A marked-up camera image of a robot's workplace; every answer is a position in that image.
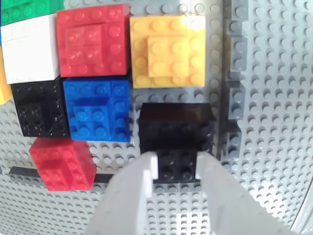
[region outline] gray baseplate surface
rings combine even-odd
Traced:
[[[125,2],[134,15],[206,15],[206,87],[133,90],[131,143],[89,142],[98,173],[115,173],[139,155],[136,120],[142,102],[210,102],[217,119],[220,113],[226,20],[222,1],[67,0],[66,8]],[[313,4],[310,0],[232,0],[230,7],[225,0],[224,7],[232,20],[242,21],[225,31],[231,34],[242,27],[247,54],[246,61],[239,58],[229,63],[246,69],[241,72],[246,98],[243,119],[238,121],[242,130],[239,157],[225,159],[223,164],[255,200],[290,227],[312,180]],[[0,233],[83,233],[104,186],[91,192],[53,193],[13,182],[6,175],[14,165],[35,167],[28,152],[34,140],[22,136],[14,101],[0,106]],[[147,202],[147,235],[203,235],[206,226],[207,201],[198,184],[155,186]]]

